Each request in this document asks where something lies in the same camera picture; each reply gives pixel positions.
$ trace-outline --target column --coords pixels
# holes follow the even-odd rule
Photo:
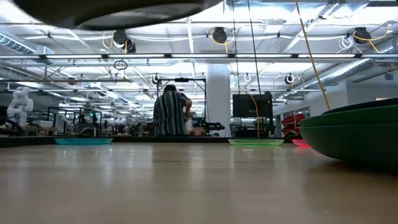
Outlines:
[[[229,121],[231,119],[231,95],[229,83],[229,69],[226,64],[207,65],[207,106],[206,117],[208,122],[220,122],[225,130],[212,131],[210,134],[218,133],[220,137],[230,137]]]

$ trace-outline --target table surface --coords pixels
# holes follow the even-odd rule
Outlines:
[[[229,144],[0,149],[1,223],[394,223],[398,176],[311,149]]]

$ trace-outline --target teal plate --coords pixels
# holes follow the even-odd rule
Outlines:
[[[110,144],[113,138],[56,138],[55,142],[69,146],[97,146]]]
[[[270,147],[280,146],[285,140],[283,139],[229,139],[229,143],[234,146],[251,146],[251,147]]]

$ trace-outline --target ceiling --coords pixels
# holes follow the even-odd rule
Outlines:
[[[310,47],[313,53],[344,54],[372,49],[370,44],[349,43],[344,40],[347,34],[352,34],[355,27],[366,27],[373,38],[382,37],[374,41],[374,45],[394,37],[398,25],[398,7],[365,7],[359,1],[356,4],[337,4],[332,7],[324,3],[300,3],[300,12],[303,22],[307,27]],[[323,19],[319,19],[320,13],[329,7],[329,11]],[[122,54],[123,49],[111,45],[112,32],[92,32],[85,30],[67,30],[47,26],[40,21],[31,18],[24,12],[12,5],[10,1],[0,0],[0,33],[12,36],[19,42],[32,49],[45,46],[54,54]],[[228,36],[227,46],[215,44],[211,38],[211,32],[215,27],[224,27]],[[263,54],[263,53],[308,53],[304,38],[298,37],[301,32],[299,16],[295,5],[291,1],[286,4],[256,4],[251,7],[249,13],[247,5],[237,6],[233,10],[225,2],[203,11],[189,18],[172,21],[155,26],[140,27],[126,31],[136,47],[137,54]],[[20,54],[9,47],[0,45],[2,54]],[[83,63],[77,67],[72,64]],[[154,75],[160,78],[205,78],[207,76],[206,59],[195,61],[173,61],[171,59],[151,59],[129,61],[129,67],[118,73],[119,78],[127,78],[131,82],[114,83],[104,82],[106,79],[114,78],[117,71],[113,69],[114,61],[97,62],[95,65],[85,64],[84,60],[54,60],[52,65],[43,65],[18,60],[7,61],[16,67],[23,68],[38,76],[44,77],[45,70],[51,74],[53,79],[101,79],[98,83],[77,83],[69,85],[58,83],[51,88],[54,89],[82,89],[82,88],[120,88],[120,89],[154,89],[152,84]],[[285,86],[284,77],[288,73],[300,77],[305,82],[314,77],[310,61],[230,61],[228,67],[231,72],[231,87],[240,86],[257,88],[257,74],[261,88],[291,88]],[[319,72],[326,71],[337,65],[336,62],[322,61],[317,63]],[[20,76],[15,73],[12,78],[24,79],[31,76]],[[177,88],[194,89],[187,92],[188,97],[204,99],[203,91],[197,83],[176,83]],[[52,95],[58,100],[62,96],[74,96],[88,98],[89,93],[58,93]],[[142,114],[150,114],[153,106],[154,92],[119,92],[117,96],[90,96],[95,102],[120,102],[120,99],[128,103],[137,103],[142,109]],[[198,113],[203,112],[202,106],[194,108]]]

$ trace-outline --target striped shirt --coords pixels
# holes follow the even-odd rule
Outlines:
[[[189,100],[183,93],[167,91],[154,105],[156,136],[186,135],[182,108]]]

